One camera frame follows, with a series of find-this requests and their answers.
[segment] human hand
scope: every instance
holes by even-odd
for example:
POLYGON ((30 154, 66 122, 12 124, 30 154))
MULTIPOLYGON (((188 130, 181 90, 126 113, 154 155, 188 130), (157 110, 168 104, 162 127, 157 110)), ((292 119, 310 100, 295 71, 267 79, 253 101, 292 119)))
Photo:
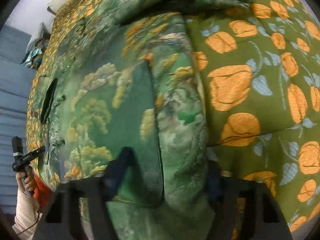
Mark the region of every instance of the human hand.
MULTIPOLYGON (((36 185, 35 177, 32 173, 32 168, 30 166, 28 168, 27 173, 28 173, 28 177, 25 179, 26 189, 28 189, 29 191, 34 191, 37 185, 36 185)), ((17 172, 16 174, 17 184, 21 192, 25 192, 25 187, 23 186, 23 183, 21 181, 21 179, 24 179, 25 175, 26 175, 25 172, 17 172)))

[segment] bed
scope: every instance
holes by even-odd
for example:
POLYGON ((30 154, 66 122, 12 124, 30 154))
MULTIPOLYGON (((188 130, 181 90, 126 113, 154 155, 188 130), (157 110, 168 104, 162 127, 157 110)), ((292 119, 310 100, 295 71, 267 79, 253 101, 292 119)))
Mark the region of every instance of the bed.
POLYGON ((55 190, 131 146, 119 237, 205 239, 208 156, 265 182, 294 232, 320 212, 319 47, 300 0, 69 0, 30 92, 34 171, 55 190))

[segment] black cable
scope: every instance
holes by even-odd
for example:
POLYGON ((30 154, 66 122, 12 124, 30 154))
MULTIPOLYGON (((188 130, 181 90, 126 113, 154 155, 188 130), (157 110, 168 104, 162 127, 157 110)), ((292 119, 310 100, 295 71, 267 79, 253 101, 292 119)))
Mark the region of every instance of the black cable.
POLYGON ((19 236, 19 235, 21 235, 22 233, 28 231, 30 228, 32 228, 33 226, 35 226, 35 225, 39 222, 39 217, 40 217, 40 212, 41 212, 41 204, 42 204, 42 201, 41 201, 41 195, 40 195, 40 190, 39 190, 38 184, 37 184, 36 181, 35 181, 35 183, 36 183, 36 187, 38 188, 38 191, 39 191, 39 210, 38 210, 38 218, 37 218, 36 222, 35 222, 33 225, 29 226, 27 229, 25 229, 25 230, 21 231, 20 233, 18 233, 17 236, 19 236))

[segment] sleeve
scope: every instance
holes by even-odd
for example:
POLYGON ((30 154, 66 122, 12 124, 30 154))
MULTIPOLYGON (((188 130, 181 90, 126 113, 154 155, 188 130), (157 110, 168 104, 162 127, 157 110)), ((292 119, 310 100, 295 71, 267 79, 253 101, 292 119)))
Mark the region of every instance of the sleeve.
MULTIPOLYGON (((38 217, 38 209, 39 204, 32 197, 29 198, 25 193, 18 190, 17 210, 14 218, 15 224, 12 226, 13 230, 18 234, 33 225, 38 217)), ((19 235, 19 237, 22 240, 29 239, 35 230, 36 225, 19 235)))

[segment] white wall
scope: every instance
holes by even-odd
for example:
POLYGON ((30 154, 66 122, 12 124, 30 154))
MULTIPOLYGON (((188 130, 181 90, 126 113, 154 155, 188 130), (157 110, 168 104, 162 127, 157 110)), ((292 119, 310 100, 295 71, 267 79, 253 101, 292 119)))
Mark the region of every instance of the white wall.
POLYGON ((47 11, 51 0, 20 0, 6 24, 23 32, 33 34, 41 22, 51 31, 54 16, 47 11))

